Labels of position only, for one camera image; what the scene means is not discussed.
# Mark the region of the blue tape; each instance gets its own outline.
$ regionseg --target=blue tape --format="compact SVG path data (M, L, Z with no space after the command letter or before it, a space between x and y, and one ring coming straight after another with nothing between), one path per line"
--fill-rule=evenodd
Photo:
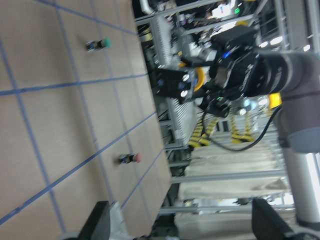
M78 11L75 11L75 10L72 10L70 8L67 8L67 7L64 7L64 6L61 6L57 3L51 3L51 2L48 2L46 0L35 0L36 2L39 2L39 3L42 3L42 4L46 4L46 5L49 5L49 6L52 6L52 7L56 7L58 9L61 9L63 11L66 11L68 13L71 13L71 14L74 14L74 15L77 15L79 17L82 17L82 18L85 18L85 19L88 19L88 20L91 20L91 21L94 21L96 23L100 23L100 24L103 24L103 25L106 25L108 27L111 27L113 29L117 29L117 30L120 30L122 32L125 32L125 33L128 33L128 34L131 34L131 35L135 35L137 36L138 34L135 32L135 31L131 31L129 29L126 29L124 27L121 27L121 26L117 26L113 23L110 23L110 22L107 22L107 21L103 21L101 19L98 19L98 17L92 17L92 16L89 16L89 15L86 15L86 14L83 14L81 12L78 12Z
M80 77L79 77L79 74L78 74L78 71L77 71L77 67L76 67L76 63L75 63L74 57L72 55L72 50L71 50L71 47L70 47L70 44L69 44L69 41L68 41L68 37L67 37L67 34L66 34L66 28L64 26L64 23L63 23L63 20L62 20L62 17L61 17L61 14L60 14L60 11L59 11L58 8L56 8L56 13L57 13L59 24L60 24L60 28L61 28L61 31L62 31L62 36L63 36L64 42L65 42L65 45L66 45L66 48L67 48L67 51L68 51L69 60L70 60L71 65L72 65L72 70L73 70L73 74L74 74L74 77L75 77L75 81L77 83L80 83ZM82 102L82 105L83 105L84 114L85 114L85 117L86 117L88 125L89 125L89 130L90 130L90 133L91 133L91 136L92 136L94 148L95 148L96 151L98 151L99 144L97 142L97 136L96 136L96 133L95 133L94 125L93 125L92 119L90 117L90 113L89 113L89 108L88 108L88 105L87 105L86 97L85 97L85 94L84 94L82 86L79 84L79 85L77 85L77 87L78 87L79 94L80 94L80 99L81 99L81 102ZM106 171L106 168L105 168L105 165L104 165L104 162L103 162L103 159L102 159L101 155L98 156L98 161L99 161L100 168L101 168L101 171L102 171L102 175L103 175L103 178L104 178L104 183L105 183L105 186L106 186L108 194L109 194L110 201L113 203L115 201L115 197L114 197L114 194L113 194L113 191L112 191L112 188L111 188L111 184L110 184L110 181L109 181L108 176L107 176L107 171Z
M121 20L121 16L120 16L120 13L119 13L119 6L118 6L117 1L113 0L113 4L115 6L115 12L116 12L116 15L117 15L117 19L118 19L120 25L123 26L123 23L122 23L122 20ZM128 56L129 71L130 71L130 74L132 75L133 72L134 72L134 68L133 68L133 64L132 64L132 61L131 61L131 58L130 58L130 54L129 54L129 48L128 48L127 39L126 39L125 34L123 32L121 32L121 38L122 38L122 41L123 41L123 44L124 44L124 51L125 51L126 55ZM140 114L141 114L142 117L144 117L144 113L143 113L143 110L142 110L142 104L141 104L141 99L139 97L139 91L138 91L138 86L137 86L137 83L136 83L136 79L134 78L133 80L134 80L134 83L133 83L134 91L135 91L135 94L136 94L137 99L138 99ZM134 166L134 170L135 170L136 177L138 179L139 178L139 173L138 173L137 166ZM140 192L141 192L143 206L144 206L146 215L147 215L147 217L149 219L149 223L151 224L151 227L152 227L153 222L152 222L152 217L151 217L151 214L150 214L150 211L149 211L149 208L148 208L148 202L147 202L147 199L146 199L145 191L144 191L144 189L143 189L143 187L141 185L140 185L139 189L140 189Z
M105 83L105 82L112 82L112 81L119 81L124 79L132 79L132 78L141 78L145 77L148 74L139 74L139 75L131 75L131 76L122 76L122 77L111 77L106 79L95 79L95 80L87 80L87 81L79 81L79 82L66 82L66 83L58 83L46 86L31 86L25 88L17 88L11 90L2 90L0 91L0 96L7 96L19 93L27 93L27 92L36 92L46 89L60 89L72 86L79 86L79 85L90 85L90 84L98 84L98 83Z
M1 51L1 54L2 54L2 59L3 59L3 62L4 62L4 66L5 66L5 69L6 69L7 73L8 73L11 85L12 85L13 89L16 90L18 88L17 81L16 81L14 73L13 73L11 67L10 67L9 60L8 60L8 57L7 57L7 53L6 53L6 51L4 49L4 46L2 44L2 39L0 39L0 51ZM19 108L20 108L20 112L21 112L21 115L22 115L26 130L27 130L29 138L31 140L31 144L32 144L34 153L36 155L37 162L38 162L38 164L40 166L40 170L41 170L42 176L44 178L45 185L48 186L50 184L49 176L48 176L47 170L45 168L45 164L43 162L42 156L40 154L40 150L38 148L38 144L36 142L36 138L35 138L34 132L32 130L31 124L29 122L26 108L24 106L24 103L23 103L21 95L18 92L16 92L15 95L16 95L16 99L18 101L18 105L19 105ZM58 208L57 200L54 197L53 193L51 193L51 201L53 203L53 208L54 208L54 211L55 211L56 216L58 218L58 222L59 222L60 228L61 228L62 232L65 233L66 232L66 226L65 226L65 223L64 223L64 221L62 219L61 212L60 212L60 210Z
M28 199L26 202L24 202L21 206L15 208L13 211L9 212L7 215L5 215L4 217L2 217L0 219L0 225L4 224L6 221L8 221L10 218L12 218L14 215L16 215L17 213L19 213L20 211L22 211L23 209L25 209L27 206L29 206L31 203L33 203L35 200L37 200L38 198L40 198L42 195L46 194L47 192L51 191L56 185L58 185L59 183L61 183L63 180L65 180L67 177L69 177L70 175L72 175L74 172L76 172L77 170L79 170L81 167L83 167L84 165L86 165L87 163L89 163L92 159L94 159L95 157L97 157L98 155L100 155L101 153L103 153L105 150L107 150L110 146L112 146L113 144L115 144L116 142L118 142L120 139L122 139L124 136L128 135L130 132L132 132L134 129L136 129L137 127L139 127L141 124L143 124L144 122L146 122L149 118L151 118L153 115L155 115L156 112L150 114L148 117L146 117L145 119L143 119L142 121L140 121L139 123L137 123L134 127L132 127L131 129L129 129L128 131L126 131L125 133L123 133L122 135L120 135L119 137L117 137L115 140L113 140L112 142L110 142L108 145L106 145L105 147L101 148L99 151L97 151L95 154L93 154L92 156L88 157L85 161L83 161L82 163L80 163L79 165L77 165L76 167L74 167L72 170L70 170L69 172L67 172L66 174L64 174L63 176L61 176L60 178L58 178L56 181L52 182L49 186L45 187L43 190L41 190L40 192L38 192L36 195L34 195L33 197L31 197L30 199Z
M137 188L140 186L141 182L145 179L146 175L149 173L150 169L155 165L155 163L157 162L157 160L159 159L160 155L163 153L164 149L162 149L159 154L156 156L156 158L153 160L153 162L151 163L151 165L149 166L149 168L145 171L145 173L143 174L143 176L141 177L141 179L138 181L138 183L136 184L136 186L134 187L134 189L132 190L132 192L129 194L129 196L126 198L126 200L123 202L123 204L121 205L121 209L123 209L126 204L128 203L128 201L132 198L133 194L136 192Z

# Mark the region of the metal frame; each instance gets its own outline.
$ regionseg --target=metal frame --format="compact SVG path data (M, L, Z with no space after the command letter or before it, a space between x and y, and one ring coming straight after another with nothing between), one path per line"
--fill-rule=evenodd
M216 175L202 175L202 176L173 176L171 178L172 184L204 182L204 181L219 181L219 180L233 180L233 179L255 179L267 177L285 177L286 170L270 170L270 171L252 171Z
M283 50L287 49L289 46L288 43L288 34L286 32L286 25L285 25L285 11L284 11L284 3L283 0L275 0L275 13L276 13L276 21L278 24L279 33L282 36L281 47Z
M260 4L258 5L258 7L256 8L256 10L254 11L254 14L253 14L253 18L252 20L249 22L249 26L251 26L254 21L255 21L255 18L259 15L259 13L262 11L262 9L265 7L265 5L267 4L268 0L262 0L260 2Z
M186 34L193 34L193 33L196 33L196 32L202 32L202 31L205 31L205 30L208 30L208 29L212 29L212 28L221 26L223 24L232 23L234 21L245 21L245 20L252 19L254 17L255 17L254 14L250 14L250 15L246 15L246 16L240 16L240 17L236 17L236 18L231 18L231 19L220 21L220 22L217 22L217 23L213 23L213 24L209 24L209 25L195 27L195 28L192 28L192 29L189 29L189 30L185 30L183 34L186 35Z
M185 10L189 10L189 9L193 9L193 8L198 8L204 5L208 5L208 4L213 4L219 2L219 0L201 0L201 1L196 1L196 2L192 2L192 3L188 3L182 6L177 6L175 8L172 9L168 9L168 10L164 10L164 11L159 11L156 12L155 14L151 14L148 16L142 16L142 17L138 17L135 19L135 23L140 26L142 24L146 24L148 22L150 22L150 20L155 17L155 16L165 16L165 15L171 15L171 14L175 14L178 12L182 12Z
M308 0L307 9L309 12L309 22L312 31L312 45L316 53L320 53L320 10L317 0Z
M272 205L273 209L294 209L294 205ZM172 206L162 207L159 215L170 215L176 213L198 213L200 211L248 211L251 212L252 206Z

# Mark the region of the black cable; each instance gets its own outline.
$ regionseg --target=black cable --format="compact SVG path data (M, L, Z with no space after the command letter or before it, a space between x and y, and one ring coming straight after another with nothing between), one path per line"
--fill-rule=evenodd
M243 148L239 148L239 149L234 149L234 148L230 148L227 146L222 145L221 143L217 142L216 140L213 139L209 139L212 143L216 144L218 147L223 148L225 150L231 151L231 152L242 152L245 150L248 150L250 148L252 148L253 146L255 146L257 143L259 143L261 141L261 139L264 137L264 135L266 134L269 125L271 124L272 120L274 119L274 117L276 116L276 114L279 112L279 110L281 109L281 106L278 106L274 112L272 113L271 117L269 118L268 122L266 123L263 131L261 132L260 136L251 144L249 144L248 146L245 146ZM205 118L205 115L207 114L206 111L204 111L203 115L202 115L202 125L204 124L203 120Z

